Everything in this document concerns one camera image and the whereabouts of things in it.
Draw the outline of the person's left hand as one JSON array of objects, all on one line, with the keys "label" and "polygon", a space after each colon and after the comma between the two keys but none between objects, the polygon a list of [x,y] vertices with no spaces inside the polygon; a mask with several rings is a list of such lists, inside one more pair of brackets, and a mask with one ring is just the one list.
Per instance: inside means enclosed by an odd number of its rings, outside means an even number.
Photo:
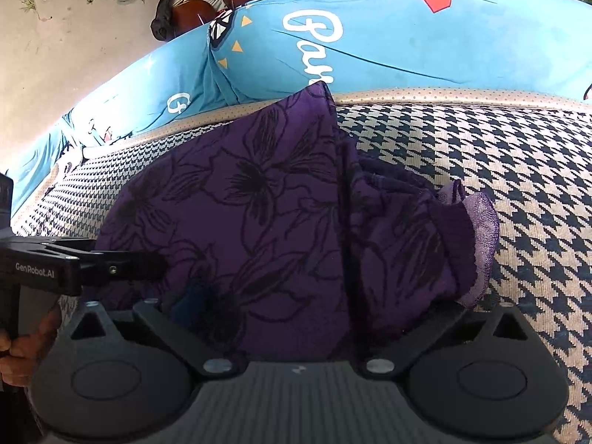
[{"label": "person's left hand", "polygon": [[1,352],[5,353],[0,360],[3,385],[18,388],[30,385],[36,367],[55,343],[61,323],[61,309],[55,305],[31,335],[11,340],[8,333],[1,330]]}]

